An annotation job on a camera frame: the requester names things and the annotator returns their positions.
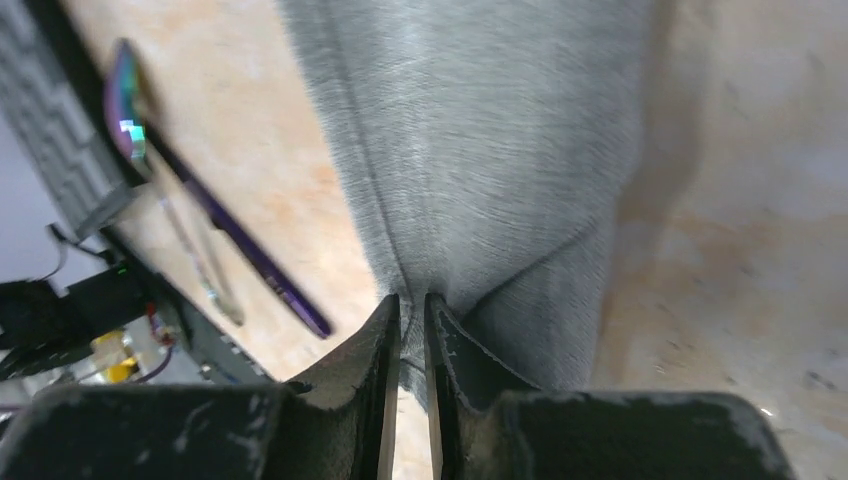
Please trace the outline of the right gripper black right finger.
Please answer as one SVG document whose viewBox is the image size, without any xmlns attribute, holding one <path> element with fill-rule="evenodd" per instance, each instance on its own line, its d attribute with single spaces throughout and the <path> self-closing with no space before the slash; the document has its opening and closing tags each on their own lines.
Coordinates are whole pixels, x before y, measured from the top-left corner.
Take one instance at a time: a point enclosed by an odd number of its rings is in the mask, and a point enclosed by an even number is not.
<svg viewBox="0 0 848 480">
<path fill-rule="evenodd" d="M 721 392 L 544 390 L 425 299 L 437 479 L 791 479 L 768 421 Z"/>
</svg>

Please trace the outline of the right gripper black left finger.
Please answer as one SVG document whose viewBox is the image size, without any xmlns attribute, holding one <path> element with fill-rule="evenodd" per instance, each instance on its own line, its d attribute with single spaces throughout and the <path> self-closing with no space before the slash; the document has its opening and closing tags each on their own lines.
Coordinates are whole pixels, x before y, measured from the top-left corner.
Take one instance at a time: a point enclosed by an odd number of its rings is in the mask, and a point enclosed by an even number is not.
<svg viewBox="0 0 848 480">
<path fill-rule="evenodd" d="M 387 479 L 399 299 L 281 383 L 62 387 L 1 441 L 5 479 Z"/>
</svg>

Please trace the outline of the iridescent purple knife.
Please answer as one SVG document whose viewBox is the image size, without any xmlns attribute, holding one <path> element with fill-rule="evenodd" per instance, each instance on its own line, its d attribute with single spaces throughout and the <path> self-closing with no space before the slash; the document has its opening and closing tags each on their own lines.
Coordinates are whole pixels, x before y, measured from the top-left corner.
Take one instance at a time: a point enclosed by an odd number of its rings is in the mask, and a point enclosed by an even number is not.
<svg viewBox="0 0 848 480">
<path fill-rule="evenodd" d="M 146 137 L 190 196 L 199 204 L 207 218 L 231 239 L 278 300 L 285 304 L 313 334 L 321 339 L 329 338 L 335 331 L 329 319 L 166 143 L 163 135 L 155 127 L 150 126 L 146 128 Z"/>
</svg>

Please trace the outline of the grey cloth napkin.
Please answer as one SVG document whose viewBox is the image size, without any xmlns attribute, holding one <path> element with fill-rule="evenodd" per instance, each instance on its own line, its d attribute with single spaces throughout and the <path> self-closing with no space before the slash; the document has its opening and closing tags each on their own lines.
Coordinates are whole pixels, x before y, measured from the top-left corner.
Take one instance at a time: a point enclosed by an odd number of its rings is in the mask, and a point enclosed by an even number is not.
<svg viewBox="0 0 848 480">
<path fill-rule="evenodd" d="M 285 33 L 426 398 L 442 296 L 538 387 L 584 387 L 640 160 L 652 1 L 283 1 Z"/>
</svg>

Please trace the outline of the iridescent purple spoon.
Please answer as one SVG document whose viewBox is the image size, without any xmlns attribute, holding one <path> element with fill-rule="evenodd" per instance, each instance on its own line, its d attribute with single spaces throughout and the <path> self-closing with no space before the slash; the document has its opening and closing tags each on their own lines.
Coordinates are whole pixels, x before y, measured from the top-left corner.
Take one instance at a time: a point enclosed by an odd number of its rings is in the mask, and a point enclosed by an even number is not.
<svg viewBox="0 0 848 480">
<path fill-rule="evenodd" d="M 192 221 L 199 239 L 195 243 L 149 160 L 148 146 L 152 141 L 148 139 L 143 115 L 146 93 L 147 86 L 132 43 L 121 38 L 117 41 L 103 90 L 103 113 L 110 138 L 132 169 L 151 185 L 208 299 L 233 325 L 241 327 L 245 323 L 244 313 L 237 304 L 204 221 L 201 217 Z"/>
</svg>

